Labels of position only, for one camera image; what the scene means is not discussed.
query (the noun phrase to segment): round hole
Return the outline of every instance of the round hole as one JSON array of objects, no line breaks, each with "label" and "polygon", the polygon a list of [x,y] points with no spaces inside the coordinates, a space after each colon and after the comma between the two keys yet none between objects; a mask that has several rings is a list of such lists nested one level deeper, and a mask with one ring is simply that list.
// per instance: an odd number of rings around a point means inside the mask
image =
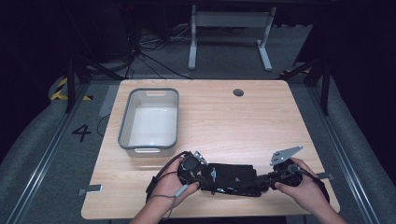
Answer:
[{"label": "round hole", "polygon": [[233,90],[233,94],[234,94],[235,96],[241,97],[241,96],[244,95],[244,91],[242,91],[242,90],[240,90],[240,89],[235,89],[235,90]]}]

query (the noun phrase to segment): dark background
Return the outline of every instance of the dark background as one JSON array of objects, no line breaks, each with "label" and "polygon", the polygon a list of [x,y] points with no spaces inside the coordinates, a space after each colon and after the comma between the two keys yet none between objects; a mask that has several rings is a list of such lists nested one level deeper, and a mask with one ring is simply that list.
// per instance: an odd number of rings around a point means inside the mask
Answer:
[{"label": "dark background", "polygon": [[[274,24],[315,24],[297,61],[323,56],[329,60],[350,112],[396,183],[394,10],[381,1],[338,7],[285,5],[277,8]],[[190,6],[0,3],[0,161],[50,104],[48,90],[72,56],[84,55],[99,63],[122,59],[133,48],[128,37],[136,40],[141,28],[166,38],[168,28],[190,22],[190,14]]]}]

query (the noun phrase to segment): human arm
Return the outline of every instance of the human arm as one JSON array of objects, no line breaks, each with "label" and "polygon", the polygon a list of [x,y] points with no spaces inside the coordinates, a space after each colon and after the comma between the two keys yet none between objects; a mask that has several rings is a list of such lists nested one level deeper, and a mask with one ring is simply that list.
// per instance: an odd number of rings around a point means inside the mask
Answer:
[{"label": "human arm", "polygon": [[139,213],[131,221],[131,224],[147,223],[154,224],[160,222],[161,218],[172,208],[181,204],[188,196],[192,195],[199,188],[198,183],[192,183],[178,196],[175,194],[183,187],[177,177],[177,167],[180,165],[181,158],[175,160],[163,172],[160,180],[152,191],[148,202],[143,206]]},{"label": "human arm", "polygon": [[[292,160],[314,177],[318,177],[302,160],[295,158],[292,158]],[[332,209],[322,191],[311,177],[303,175],[303,181],[297,187],[287,186],[282,183],[275,183],[275,187],[293,198],[303,209],[312,213],[319,223],[346,223],[345,220]]]}]

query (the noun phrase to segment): white plastic bin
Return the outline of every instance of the white plastic bin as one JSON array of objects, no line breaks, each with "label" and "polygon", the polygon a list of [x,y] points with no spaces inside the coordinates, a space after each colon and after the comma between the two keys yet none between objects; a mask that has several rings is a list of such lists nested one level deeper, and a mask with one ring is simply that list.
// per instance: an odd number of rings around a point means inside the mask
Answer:
[{"label": "white plastic bin", "polygon": [[178,98],[178,91],[171,88],[140,88],[130,93],[119,134],[119,144],[129,156],[175,153]]}]

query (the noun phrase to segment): wooden table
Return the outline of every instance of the wooden table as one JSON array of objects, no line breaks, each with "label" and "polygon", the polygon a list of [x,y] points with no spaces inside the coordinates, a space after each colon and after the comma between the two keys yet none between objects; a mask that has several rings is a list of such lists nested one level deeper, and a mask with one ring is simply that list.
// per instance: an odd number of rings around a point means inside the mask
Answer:
[{"label": "wooden table", "polygon": [[[91,185],[103,191],[88,193],[81,214],[87,219],[131,218],[145,204],[151,178],[171,158],[131,158],[118,144],[129,93],[135,88],[178,90],[179,120],[176,153],[199,150],[209,162],[252,164],[258,175],[273,171],[273,152],[303,146],[295,157],[316,173],[324,172],[318,153],[285,81],[263,80],[127,80],[119,92],[92,174]],[[233,90],[244,95],[237,97]],[[340,206],[330,182],[331,205]],[[306,214],[291,197],[268,190],[260,198],[211,195],[198,191],[174,209],[172,217],[287,216]]]}]

